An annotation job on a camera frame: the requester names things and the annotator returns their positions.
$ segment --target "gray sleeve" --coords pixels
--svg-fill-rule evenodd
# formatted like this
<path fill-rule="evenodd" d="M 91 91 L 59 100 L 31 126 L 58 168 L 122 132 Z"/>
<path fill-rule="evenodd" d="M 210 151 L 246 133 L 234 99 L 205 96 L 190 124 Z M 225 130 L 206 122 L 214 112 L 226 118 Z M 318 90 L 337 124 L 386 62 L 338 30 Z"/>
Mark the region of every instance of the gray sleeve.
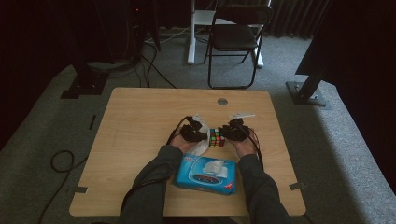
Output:
<path fill-rule="evenodd" d="M 183 153 L 177 147 L 163 146 L 136 177 L 133 186 L 170 177 L 180 166 Z M 162 223 L 166 181 L 137 189 L 126 200 L 117 223 Z"/>
<path fill-rule="evenodd" d="M 274 179 L 262 170 L 256 155 L 246 155 L 239 161 L 250 222 L 291 223 L 290 217 L 279 199 Z"/>

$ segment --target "black device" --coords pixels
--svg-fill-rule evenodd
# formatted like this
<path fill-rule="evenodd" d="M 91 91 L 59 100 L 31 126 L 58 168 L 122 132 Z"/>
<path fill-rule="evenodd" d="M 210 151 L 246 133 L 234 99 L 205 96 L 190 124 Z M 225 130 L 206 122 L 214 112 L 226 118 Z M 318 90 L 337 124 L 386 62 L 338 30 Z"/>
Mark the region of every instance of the black device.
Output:
<path fill-rule="evenodd" d="M 201 133 L 199 131 L 202 128 L 202 124 L 199 121 L 194 120 L 192 116 L 186 116 L 172 131 L 171 135 L 168 138 L 168 141 L 166 142 L 166 145 L 170 144 L 172 138 L 175 137 L 177 129 L 180 127 L 181 123 L 184 120 L 187 120 L 189 122 L 189 124 L 184 124 L 183 127 L 180 129 L 180 134 L 184 138 L 184 140 L 188 142 L 201 142 L 202 140 L 207 139 L 207 133 Z"/>
<path fill-rule="evenodd" d="M 232 119 L 229 125 L 223 125 L 219 132 L 227 139 L 242 142 L 248 137 L 249 128 L 242 119 Z"/>

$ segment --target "tissue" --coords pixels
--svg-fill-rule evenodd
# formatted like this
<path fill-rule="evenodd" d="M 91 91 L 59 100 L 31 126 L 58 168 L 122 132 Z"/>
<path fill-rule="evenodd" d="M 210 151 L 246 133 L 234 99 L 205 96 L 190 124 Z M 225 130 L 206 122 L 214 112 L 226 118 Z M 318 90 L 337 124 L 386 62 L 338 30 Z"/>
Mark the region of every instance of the tissue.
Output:
<path fill-rule="evenodd" d="M 224 161 L 210 161 L 204 166 L 204 172 L 207 174 L 218 175 L 221 173 L 221 168 L 224 165 Z"/>
<path fill-rule="evenodd" d="M 209 137 L 210 137 L 209 127 L 205 123 L 202 123 L 202 127 L 199 131 L 201 133 L 207 133 L 207 139 L 199 142 L 197 145 L 191 147 L 187 151 L 187 153 L 195 156 L 201 156 L 209 148 Z"/>

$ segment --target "small round object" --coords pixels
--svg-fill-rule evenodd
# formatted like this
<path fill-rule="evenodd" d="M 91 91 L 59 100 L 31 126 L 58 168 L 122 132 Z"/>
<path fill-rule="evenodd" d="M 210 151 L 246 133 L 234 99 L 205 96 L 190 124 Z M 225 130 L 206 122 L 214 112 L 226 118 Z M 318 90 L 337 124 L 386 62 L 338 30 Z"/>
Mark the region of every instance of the small round object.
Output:
<path fill-rule="evenodd" d="M 227 105 L 227 104 L 228 104 L 228 101 L 227 101 L 227 99 L 219 98 L 219 99 L 218 99 L 218 104 L 219 104 L 219 105 Z"/>

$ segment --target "gray carpet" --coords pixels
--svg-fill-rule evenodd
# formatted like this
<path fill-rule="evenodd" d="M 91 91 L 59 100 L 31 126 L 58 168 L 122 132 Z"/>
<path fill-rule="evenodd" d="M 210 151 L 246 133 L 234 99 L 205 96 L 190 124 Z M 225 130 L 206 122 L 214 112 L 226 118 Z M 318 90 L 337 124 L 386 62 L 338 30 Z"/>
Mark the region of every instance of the gray carpet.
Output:
<path fill-rule="evenodd" d="M 294 72 L 309 46 L 301 38 L 267 36 L 262 46 L 264 68 L 258 70 L 250 90 L 269 91 L 295 173 L 307 188 L 302 190 L 306 213 L 314 223 L 396 223 L 396 197 L 380 173 L 361 134 L 348 114 L 336 88 L 321 82 L 319 90 L 331 106 L 295 105 L 285 85 L 304 81 Z M 178 88 L 208 89 L 207 64 L 202 64 L 205 43 L 197 41 L 196 63 L 187 64 L 189 40 L 184 36 L 162 42 L 154 65 Z M 154 51 L 144 48 L 149 60 Z M 108 64 L 92 63 L 98 68 Z M 244 74 L 251 70 L 234 59 L 221 58 L 216 74 L 232 84 L 248 82 Z M 143 74 L 148 64 L 135 70 L 112 73 L 102 95 L 83 95 L 78 99 L 60 99 L 76 76 L 72 66 L 49 84 L 29 116 L 0 154 L 0 223 L 37 223 L 40 214 L 62 184 L 66 174 L 50 167 L 52 156 L 60 150 L 74 153 L 75 164 L 90 153 L 93 139 L 116 87 L 146 87 Z M 172 88 L 153 68 L 151 88 Z M 67 169 L 71 157 L 61 154 L 54 163 Z M 42 223 L 114 223 L 116 217 L 71 217 L 68 207 L 72 189 L 78 184 L 83 165 L 74 169 L 54 198 Z M 235 217 L 247 223 L 243 217 Z M 306 217 L 293 217 L 294 223 L 309 223 Z"/>

